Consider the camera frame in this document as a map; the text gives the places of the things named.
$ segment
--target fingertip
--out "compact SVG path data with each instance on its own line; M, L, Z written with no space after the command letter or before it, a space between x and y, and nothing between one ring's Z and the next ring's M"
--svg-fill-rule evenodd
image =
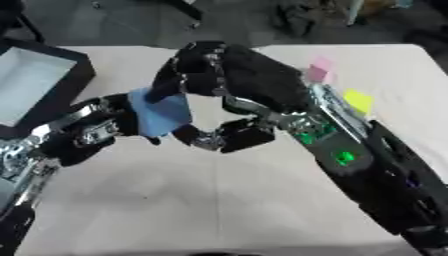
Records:
M149 103L157 103L162 100L162 97L160 95L157 95L156 93L150 91L145 95L145 101Z
M162 142L160 141L159 138L151 138L151 137L145 137L149 142L151 142L151 144L153 144L154 146L159 146L160 144L162 144Z

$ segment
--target floor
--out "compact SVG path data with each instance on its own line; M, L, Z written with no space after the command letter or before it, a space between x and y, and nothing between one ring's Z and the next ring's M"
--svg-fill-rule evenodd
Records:
M443 18L423 0L410 9L390 9L366 25L347 27L341 14L332 14L306 38L273 28L269 14L276 0L198 0L205 12L202 25L163 0L26 0L26 14L51 45L149 45L180 48L194 40L225 40L247 46L271 44L400 43L413 28L434 28ZM448 70L448 56L439 58Z

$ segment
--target pink cube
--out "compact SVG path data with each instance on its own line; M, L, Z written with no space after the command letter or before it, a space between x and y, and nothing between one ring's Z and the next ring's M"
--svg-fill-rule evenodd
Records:
M323 83L333 67L333 62L324 57L315 60L307 71L306 77L313 83Z

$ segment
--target white table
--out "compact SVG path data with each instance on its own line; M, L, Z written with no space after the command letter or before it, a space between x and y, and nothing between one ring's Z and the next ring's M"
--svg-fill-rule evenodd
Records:
M148 86L174 51L143 46L73 47L98 76L79 97ZM295 67L335 61L337 89L375 97L374 114L437 170L448 167L448 79L411 45L272 46L261 51ZM190 97L196 123L232 118L218 100ZM18 255L184 255L237 248L268 255L416 255L364 215L285 134L230 155L120 139L68 168L46 189Z

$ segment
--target blue sponge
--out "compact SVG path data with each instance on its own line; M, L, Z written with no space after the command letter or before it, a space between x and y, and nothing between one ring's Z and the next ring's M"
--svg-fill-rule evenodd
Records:
M128 94L128 100L137 113L140 135L159 137L192 122L185 94L170 96L152 104L145 100L149 91L149 88L141 88Z

